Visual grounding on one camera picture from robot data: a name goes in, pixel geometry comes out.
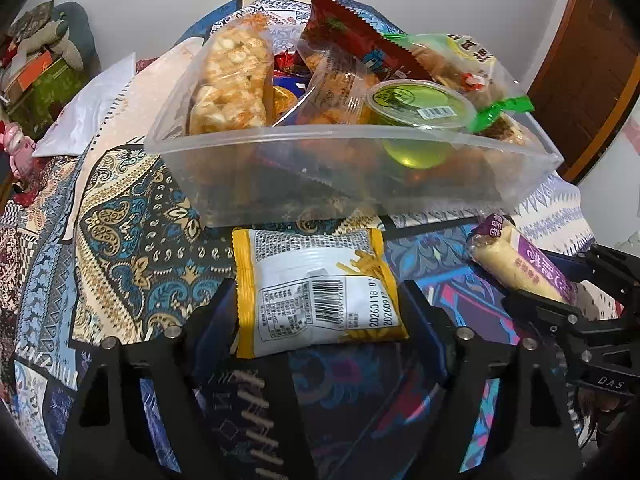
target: green box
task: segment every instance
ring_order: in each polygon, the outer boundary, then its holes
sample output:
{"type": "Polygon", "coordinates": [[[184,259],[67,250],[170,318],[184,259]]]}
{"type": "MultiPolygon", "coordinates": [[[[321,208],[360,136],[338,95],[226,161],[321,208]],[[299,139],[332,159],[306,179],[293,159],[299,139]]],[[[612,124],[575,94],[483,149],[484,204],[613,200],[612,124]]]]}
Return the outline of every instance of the green box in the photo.
{"type": "Polygon", "coordinates": [[[53,124],[51,105],[59,113],[88,81],[85,72],[72,69],[60,58],[40,74],[7,114],[20,123],[25,135],[39,140],[53,124]]]}

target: barcode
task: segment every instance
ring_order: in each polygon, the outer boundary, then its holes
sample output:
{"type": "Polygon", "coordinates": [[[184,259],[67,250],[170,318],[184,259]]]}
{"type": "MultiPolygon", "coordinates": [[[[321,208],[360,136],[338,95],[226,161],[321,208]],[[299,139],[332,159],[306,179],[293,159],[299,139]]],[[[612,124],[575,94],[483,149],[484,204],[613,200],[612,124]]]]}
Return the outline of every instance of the barcode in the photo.
{"type": "Polygon", "coordinates": [[[344,312],[343,287],[344,282],[342,280],[314,280],[311,282],[317,320],[337,325],[342,324],[344,312]]]}
{"type": "Polygon", "coordinates": [[[450,106],[434,106],[433,108],[418,108],[420,117],[425,120],[455,117],[457,113],[450,106]]]}

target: das logo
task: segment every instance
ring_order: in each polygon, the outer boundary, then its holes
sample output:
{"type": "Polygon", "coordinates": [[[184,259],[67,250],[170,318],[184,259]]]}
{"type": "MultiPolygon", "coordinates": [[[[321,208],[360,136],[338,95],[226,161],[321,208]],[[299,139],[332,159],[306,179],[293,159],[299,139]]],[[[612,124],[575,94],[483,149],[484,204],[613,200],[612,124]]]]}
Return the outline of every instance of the das logo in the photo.
{"type": "Polygon", "coordinates": [[[603,386],[606,386],[607,388],[614,388],[616,390],[623,390],[625,389],[625,381],[618,381],[616,382],[616,380],[614,379],[609,379],[606,375],[603,375],[599,380],[598,380],[598,384],[601,384],[603,386]]]}

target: orange box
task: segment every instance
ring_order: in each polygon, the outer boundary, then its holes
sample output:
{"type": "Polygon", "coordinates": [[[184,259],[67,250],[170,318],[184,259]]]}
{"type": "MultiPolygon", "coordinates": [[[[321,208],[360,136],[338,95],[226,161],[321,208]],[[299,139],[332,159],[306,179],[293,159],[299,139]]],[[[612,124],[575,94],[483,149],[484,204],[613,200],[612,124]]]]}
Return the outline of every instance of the orange box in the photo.
{"type": "Polygon", "coordinates": [[[18,84],[22,91],[24,92],[31,83],[36,81],[40,74],[49,68],[52,63],[53,60],[51,59],[51,53],[48,50],[44,51],[30,63],[27,63],[27,65],[18,74],[18,84]]]}

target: metal screw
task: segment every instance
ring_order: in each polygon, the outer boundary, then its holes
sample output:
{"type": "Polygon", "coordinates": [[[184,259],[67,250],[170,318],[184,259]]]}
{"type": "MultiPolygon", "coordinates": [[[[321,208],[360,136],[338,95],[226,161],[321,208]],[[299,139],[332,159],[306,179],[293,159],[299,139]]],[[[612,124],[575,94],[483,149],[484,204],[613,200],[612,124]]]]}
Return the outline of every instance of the metal screw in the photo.
{"type": "Polygon", "coordinates": [[[460,339],[463,339],[464,341],[469,341],[470,339],[474,338],[476,333],[473,330],[471,330],[468,326],[461,326],[459,329],[456,330],[456,335],[460,339]]]}
{"type": "Polygon", "coordinates": [[[522,346],[524,346],[524,348],[526,348],[527,350],[535,350],[536,348],[538,348],[538,342],[535,339],[526,337],[522,340],[522,346]]]}
{"type": "Polygon", "coordinates": [[[175,339],[177,337],[180,337],[180,334],[182,333],[182,327],[179,325],[171,325],[165,328],[163,333],[164,337],[168,339],[175,339]]]}
{"type": "Polygon", "coordinates": [[[115,348],[118,343],[118,338],[114,335],[110,335],[102,340],[100,346],[105,350],[111,350],[112,348],[115,348]]]}

